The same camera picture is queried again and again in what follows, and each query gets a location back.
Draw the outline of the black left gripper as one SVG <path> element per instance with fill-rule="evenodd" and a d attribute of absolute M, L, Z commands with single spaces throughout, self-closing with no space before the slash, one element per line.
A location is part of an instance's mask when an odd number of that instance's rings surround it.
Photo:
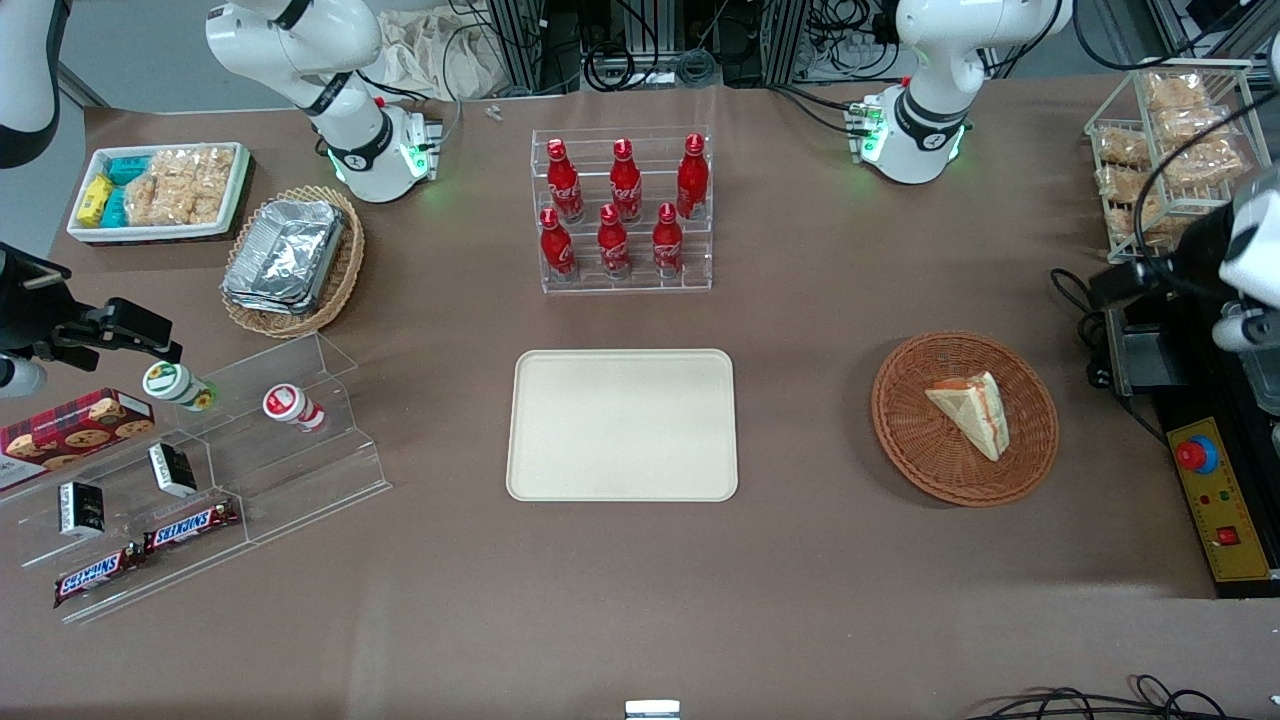
<path fill-rule="evenodd" d="M 1158 268 L 1149 263 L 1111 265 L 1088 279 L 1094 310 L 1124 309 L 1133 302 L 1160 299 L 1166 290 L 1179 293 L 1238 293 L 1222 281 L 1220 268 L 1233 237 L 1234 208 L 1222 205 L 1201 217 L 1181 233 L 1178 246 Z"/>

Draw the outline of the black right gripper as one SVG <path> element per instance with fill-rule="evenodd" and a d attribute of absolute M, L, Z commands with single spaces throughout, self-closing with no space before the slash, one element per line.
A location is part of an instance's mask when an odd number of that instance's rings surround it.
<path fill-rule="evenodd" d="M 96 333 L 60 327 L 74 320 L 70 270 L 8 243 L 1 255 L 3 354 L 31 360 L 36 346 L 50 341 L 52 360 L 69 366 L 97 366 L 100 351 L 115 350 L 182 360 L 184 348 L 172 341 L 172 322 L 127 299 L 109 299 L 95 311 Z"/>

